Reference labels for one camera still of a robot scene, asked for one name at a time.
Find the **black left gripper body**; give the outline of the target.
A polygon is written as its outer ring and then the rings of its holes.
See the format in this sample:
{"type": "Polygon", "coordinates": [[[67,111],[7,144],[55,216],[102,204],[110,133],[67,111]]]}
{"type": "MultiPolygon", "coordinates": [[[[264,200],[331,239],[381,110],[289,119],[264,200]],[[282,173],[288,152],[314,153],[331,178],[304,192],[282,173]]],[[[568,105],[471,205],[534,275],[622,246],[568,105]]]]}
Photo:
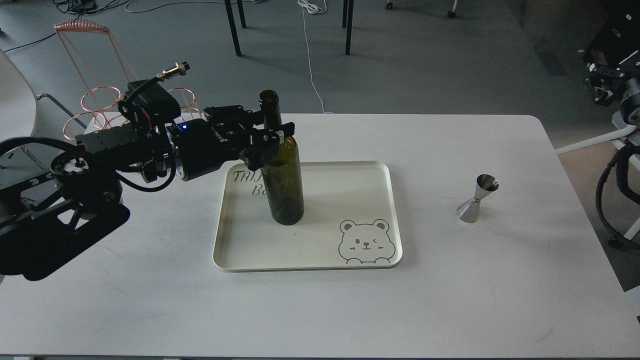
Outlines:
{"type": "Polygon", "coordinates": [[[253,126],[215,126],[205,118],[196,118],[170,127],[183,181],[220,169],[228,161],[236,161],[244,151],[244,139],[253,126]]]}

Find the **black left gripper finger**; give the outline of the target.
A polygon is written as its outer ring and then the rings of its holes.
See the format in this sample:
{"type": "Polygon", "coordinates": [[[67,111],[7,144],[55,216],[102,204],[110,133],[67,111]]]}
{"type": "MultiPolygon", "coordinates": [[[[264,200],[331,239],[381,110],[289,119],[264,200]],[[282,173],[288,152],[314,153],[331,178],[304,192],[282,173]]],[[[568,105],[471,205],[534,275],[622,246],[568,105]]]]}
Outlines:
{"type": "Polygon", "coordinates": [[[265,121],[262,111],[244,109],[242,105],[206,107],[203,113],[206,120],[215,126],[261,126],[265,121]]]}
{"type": "Polygon", "coordinates": [[[250,171],[263,168],[280,153],[285,139],[294,134],[294,123],[285,123],[274,129],[251,129],[244,139],[245,166],[250,171]]]}

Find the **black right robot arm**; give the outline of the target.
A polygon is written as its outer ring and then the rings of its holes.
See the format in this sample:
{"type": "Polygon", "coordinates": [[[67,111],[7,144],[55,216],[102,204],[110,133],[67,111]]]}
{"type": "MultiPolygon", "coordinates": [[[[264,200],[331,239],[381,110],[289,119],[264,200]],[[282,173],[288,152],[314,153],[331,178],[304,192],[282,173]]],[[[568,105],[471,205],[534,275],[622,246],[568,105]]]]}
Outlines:
{"type": "Polygon", "coordinates": [[[627,125],[640,123],[640,73],[639,51],[633,51],[613,64],[601,64],[595,55],[583,55],[589,76],[583,81],[590,100],[594,104],[608,106],[619,102],[622,121],[627,125]]]}

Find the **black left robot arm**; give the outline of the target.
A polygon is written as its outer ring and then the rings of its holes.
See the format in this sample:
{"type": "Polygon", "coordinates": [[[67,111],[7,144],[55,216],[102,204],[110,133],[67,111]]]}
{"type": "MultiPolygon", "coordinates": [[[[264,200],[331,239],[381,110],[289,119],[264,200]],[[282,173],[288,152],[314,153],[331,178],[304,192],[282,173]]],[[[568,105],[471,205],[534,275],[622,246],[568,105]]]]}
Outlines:
{"type": "Polygon", "coordinates": [[[269,91],[260,94],[259,111],[208,107],[204,118],[176,122],[182,109],[161,82],[189,69],[176,63],[130,82],[116,102],[126,122],[76,136],[75,144],[35,136],[1,142],[2,155],[29,144],[59,150],[44,170],[1,186],[3,276],[43,280],[123,226],[130,218],[124,185],[154,193],[176,176],[189,182],[238,160],[256,171],[276,158],[295,124],[267,124],[276,104],[269,91]]]}

